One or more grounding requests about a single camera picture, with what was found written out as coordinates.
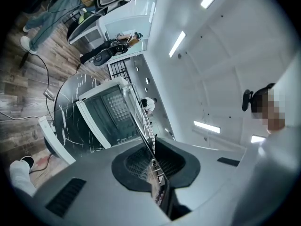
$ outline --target black metal grid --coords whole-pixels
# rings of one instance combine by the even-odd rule
[[[132,83],[131,82],[131,78],[127,72],[127,67],[126,67],[126,63],[124,60],[120,60],[117,61],[113,64],[110,64],[109,66],[111,66],[111,71],[112,71],[112,79],[115,79],[117,77],[122,77],[124,78],[128,83]]]

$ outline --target black marble table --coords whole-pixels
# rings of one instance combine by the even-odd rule
[[[79,73],[69,78],[56,96],[54,125],[57,139],[74,159],[104,149],[76,106],[80,95],[100,84],[92,76]]]

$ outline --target white shoe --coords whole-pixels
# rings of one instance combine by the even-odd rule
[[[35,55],[37,53],[37,51],[30,49],[30,38],[26,36],[22,36],[20,39],[20,44],[22,48],[24,48],[26,51],[30,52],[31,54]]]
[[[23,32],[29,32],[30,29],[26,29],[25,26],[23,27]]]

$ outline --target person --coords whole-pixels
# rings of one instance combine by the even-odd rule
[[[31,197],[37,189],[30,181],[29,171],[33,168],[34,159],[31,156],[25,156],[19,161],[10,164],[9,174],[13,187],[26,192]]]
[[[122,41],[122,42],[128,42],[129,48],[130,48],[130,47],[134,46],[136,43],[140,42],[142,37],[143,37],[143,35],[141,33],[135,32],[134,36],[132,36],[131,34],[126,34],[126,35],[118,34],[118,36],[116,37],[116,40],[119,40],[119,41]],[[108,41],[102,43],[97,48],[93,49],[92,51],[84,54],[80,58],[80,62],[82,64],[84,64],[90,58],[98,55],[102,50],[104,50],[106,48],[109,48],[113,41],[114,41],[114,39],[113,40],[108,40]]]
[[[90,7],[93,5],[91,0],[58,0],[48,10],[41,13],[37,18],[30,19],[23,28],[24,32],[30,29],[42,26],[39,32],[30,39],[22,36],[20,39],[21,46],[31,54],[36,54],[39,45],[43,43],[62,21],[63,17],[74,12],[75,10]]]
[[[145,110],[145,113],[147,115],[152,114],[153,110],[155,109],[155,103],[157,103],[156,98],[149,98],[145,97],[141,100],[142,106]]]
[[[279,106],[276,105],[273,96],[269,93],[274,85],[275,83],[268,84],[254,93],[253,96],[251,91],[249,99],[253,117],[261,120],[263,125],[267,126],[269,134],[285,127],[284,114],[279,111]]]

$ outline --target ceiling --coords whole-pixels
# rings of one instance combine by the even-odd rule
[[[176,140],[243,148],[252,135],[267,136],[261,122],[241,110],[243,92],[280,78],[298,36],[273,0],[215,0],[208,9],[201,1],[158,0],[144,57]],[[181,31],[187,36],[170,58]],[[221,127],[221,133],[193,121]]]

